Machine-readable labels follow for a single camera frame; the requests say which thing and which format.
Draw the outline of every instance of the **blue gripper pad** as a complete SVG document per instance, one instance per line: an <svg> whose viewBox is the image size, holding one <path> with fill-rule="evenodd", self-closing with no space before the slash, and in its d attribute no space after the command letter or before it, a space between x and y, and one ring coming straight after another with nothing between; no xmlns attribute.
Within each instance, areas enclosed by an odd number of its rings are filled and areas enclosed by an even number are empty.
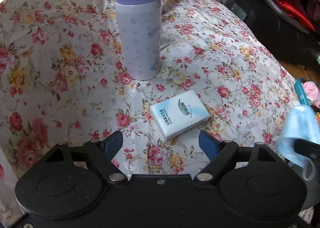
<svg viewBox="0 0 320 228"><path fill-rule="evenodd" d="M100 149L109 160L112 160L122 148L122 145L123 135L121 131L117 130L100 142Z"/></svg>
<svg viewBox="0 0 320 228"><path fill-rule="evenodd" d="M218 155L219 151L221 150L221 142L210 135L208 132L200 131L199 147L211 161Z"/></svg>

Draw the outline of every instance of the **wooden floor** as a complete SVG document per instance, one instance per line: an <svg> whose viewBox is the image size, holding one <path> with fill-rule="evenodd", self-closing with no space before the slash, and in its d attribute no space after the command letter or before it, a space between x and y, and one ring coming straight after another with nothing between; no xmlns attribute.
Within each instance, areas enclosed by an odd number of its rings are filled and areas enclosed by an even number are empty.
<svg viewBox="0 0 320 228"><path fill-rule="evenodd" d="M303 67L301 65L296 66L283 61L279 62L295 79L298 79L299 77L304 77L312 80L317 84L320 84L320 72L316 72L312 68Z"/></svg>

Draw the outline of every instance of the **floral fabric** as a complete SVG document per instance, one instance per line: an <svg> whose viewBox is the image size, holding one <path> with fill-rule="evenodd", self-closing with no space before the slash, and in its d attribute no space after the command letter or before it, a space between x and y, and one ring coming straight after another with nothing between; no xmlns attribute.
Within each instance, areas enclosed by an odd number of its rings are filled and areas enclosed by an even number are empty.
<svg viewBox="0 0 320 228"><path fill-rule="evenodd" d="M294 79L226 7L162 0L161 71L149 81L126 70L114 0L5 0L0 4L0 222L21 212L17 180L57 142L79 146L113 131L113 163L132 173L194 176L208 159L201 129L241 146L276 150ZM152 104L193 89L211 114L163 141Z"/></svg>

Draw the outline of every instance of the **teal object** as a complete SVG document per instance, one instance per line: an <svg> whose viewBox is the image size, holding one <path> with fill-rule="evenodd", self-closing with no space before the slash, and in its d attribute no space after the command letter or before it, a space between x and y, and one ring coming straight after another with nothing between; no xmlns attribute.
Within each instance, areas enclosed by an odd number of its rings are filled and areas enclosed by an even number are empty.
<svg viewBox="0 0 320 228"><path fill-rule="evenodd" d="M310 103L308 101L307 95L306 95L306 93L303 89L303 86L302 86L301 78L299 78L296 81L296 83L294 84L294 90L296 91L296 93L298 95L298 99L299 99L300 104L310 107Z"/></svg>

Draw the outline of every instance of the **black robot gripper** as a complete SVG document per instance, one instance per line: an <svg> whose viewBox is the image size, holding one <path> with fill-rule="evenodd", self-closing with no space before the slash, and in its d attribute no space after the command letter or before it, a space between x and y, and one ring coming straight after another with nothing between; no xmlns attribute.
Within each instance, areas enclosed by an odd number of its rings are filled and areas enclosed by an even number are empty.
<svg viewBox="0 0 320 228"><path fill-rule="evenodd" d="M263 143L239 147L202 131L199 145L211 162L194 179L133 174L130 180L111 162L122 144L116 131L82 147L55 145L18 181L25 215L12 228L309 227L298 217L304 182ZM237 162L248 165L235 169Z"/></svg>

